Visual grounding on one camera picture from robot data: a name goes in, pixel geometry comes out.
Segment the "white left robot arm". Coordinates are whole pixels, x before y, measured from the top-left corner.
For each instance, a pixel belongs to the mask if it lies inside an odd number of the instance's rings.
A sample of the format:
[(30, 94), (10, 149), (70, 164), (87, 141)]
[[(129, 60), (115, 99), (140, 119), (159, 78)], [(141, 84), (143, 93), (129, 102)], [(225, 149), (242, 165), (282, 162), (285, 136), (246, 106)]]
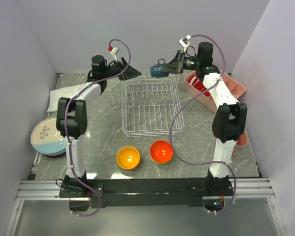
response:
[(96, 55), (91, 59), (85, 85), (71, 98), (59, 99), (56, 128), (65, 139), (67, 171), (64, 182), (71, 186), (76, 197), (84, 197), (89, 190), (83, 162), (83, 138), (88, 127), (87, 104), (105, 91), (108, 79), (117, 77), (125, 81), (141, 75), (123, 57), (107, 63), (102, 55)]

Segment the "dark blue ceramic mug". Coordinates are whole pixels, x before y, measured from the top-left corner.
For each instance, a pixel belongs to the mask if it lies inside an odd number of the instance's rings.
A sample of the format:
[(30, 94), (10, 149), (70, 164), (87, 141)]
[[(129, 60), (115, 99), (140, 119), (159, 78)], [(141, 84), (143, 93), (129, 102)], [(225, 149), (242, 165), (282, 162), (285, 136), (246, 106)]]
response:
[(166, 66), (166, 62), (164, 58), (160, 58), (157, 64), (150, 67), (150, 74), (154, 78), (163, 78), (169, 76), (168, 72), (162, 71), (162, 69)]

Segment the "pink plastic cup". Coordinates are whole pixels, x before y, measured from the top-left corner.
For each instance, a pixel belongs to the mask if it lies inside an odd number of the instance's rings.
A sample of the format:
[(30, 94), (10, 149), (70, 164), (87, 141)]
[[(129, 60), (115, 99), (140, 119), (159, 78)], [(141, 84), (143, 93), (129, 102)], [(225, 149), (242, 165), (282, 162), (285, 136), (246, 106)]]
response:
[(238, 139), (236, 145), (239, 146), (239, 147), (242, 147), (242, 146), (245, 146), (247, 143), (248, 143), (248, 135), (247, 135), (247, 132), (244, 131), (244, 132), (240, 135), (240, 137), (239, 137), (239, 139)]

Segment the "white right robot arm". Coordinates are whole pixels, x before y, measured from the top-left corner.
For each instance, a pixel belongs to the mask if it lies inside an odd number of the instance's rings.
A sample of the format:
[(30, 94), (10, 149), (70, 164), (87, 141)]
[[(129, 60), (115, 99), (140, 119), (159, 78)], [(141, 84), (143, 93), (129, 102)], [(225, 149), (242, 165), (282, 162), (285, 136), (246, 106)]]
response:
[(217, 111), (212, 123), (215, 137), (214, 157), (208, 173), (213, 178), (225, 178), (230, 172), (234, 147), (245, 131), (248, 108), (232, 95), (223, 81), (222, 72), (213, 64), (211, 43), (199, 43), (195, 57), (188, 57), (185, 52), (185, 49), (177, 51), (163, 71), (181, 74), (184, 70), (194, 70), (196, 77), (206, 88), (205, 91), (210, 93)]

